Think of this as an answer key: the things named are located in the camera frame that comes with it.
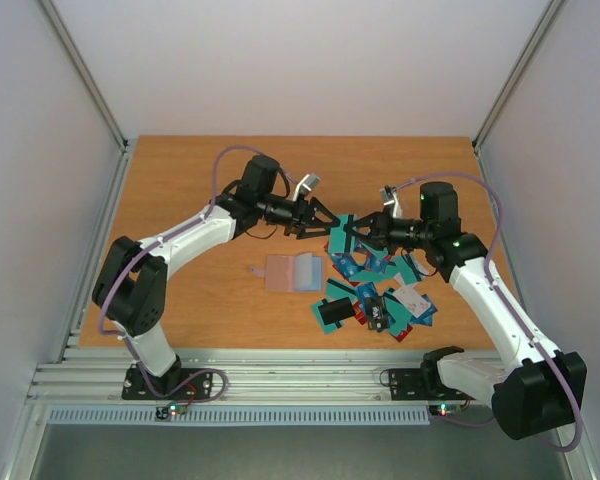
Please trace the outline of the teal card with black stripe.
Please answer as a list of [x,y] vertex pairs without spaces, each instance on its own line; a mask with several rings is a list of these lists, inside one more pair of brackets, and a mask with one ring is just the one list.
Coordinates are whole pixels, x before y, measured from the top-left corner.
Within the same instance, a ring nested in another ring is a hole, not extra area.
[[352,253],[357,239],[346,230],[346,227],[357,220],[357,215],[341,214],[337,218],[339,225],[330,230],[327,252],[329,254]]

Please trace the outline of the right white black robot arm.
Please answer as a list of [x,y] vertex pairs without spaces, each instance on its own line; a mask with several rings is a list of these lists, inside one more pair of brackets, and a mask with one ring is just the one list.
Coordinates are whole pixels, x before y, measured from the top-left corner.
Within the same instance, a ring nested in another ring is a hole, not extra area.
[[502,280],[492,253],[461,226],[458,195],[452,184],[420,187],[420,216],[397,216],[397,196],[388,188],[379,212],[348,223],[347,233],[374,249],[420,249],[428,263],[471,308],[494,344],[502,366],[495,368],[457,347],[423,358],[421,383],[433,396],[451,389],[490,407],[511,439],[574,427],[562,452],[574,450],[584,425],[581,404],[587,367],[576,353],[563,353],[530,319]]

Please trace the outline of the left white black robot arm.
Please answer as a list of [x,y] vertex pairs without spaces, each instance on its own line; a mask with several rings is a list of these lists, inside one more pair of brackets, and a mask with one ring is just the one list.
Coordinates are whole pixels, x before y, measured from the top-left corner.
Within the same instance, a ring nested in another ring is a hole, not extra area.
[[170,277],[259,222],[280,226],[298,239],[328,235],[340,221],[312,196],[318,182],[317,175],[307,174],[292,184],[277,160],[255,152],[242,176],[223,190],[214,189],[199,213],[143,240],[121,236],[112,243],[92,301],[134,354],[146,390],[169,398],[184,382],[181,361],[161,325]]

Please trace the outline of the pink leather card holder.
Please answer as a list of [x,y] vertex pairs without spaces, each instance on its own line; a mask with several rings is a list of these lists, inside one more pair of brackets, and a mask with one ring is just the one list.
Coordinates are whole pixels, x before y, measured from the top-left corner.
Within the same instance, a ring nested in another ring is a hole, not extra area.
[[320,292],[326,282],[324,259],[312,253],[268,255],[264,267],[251,267],[250,273],[264,280],[268,292]]

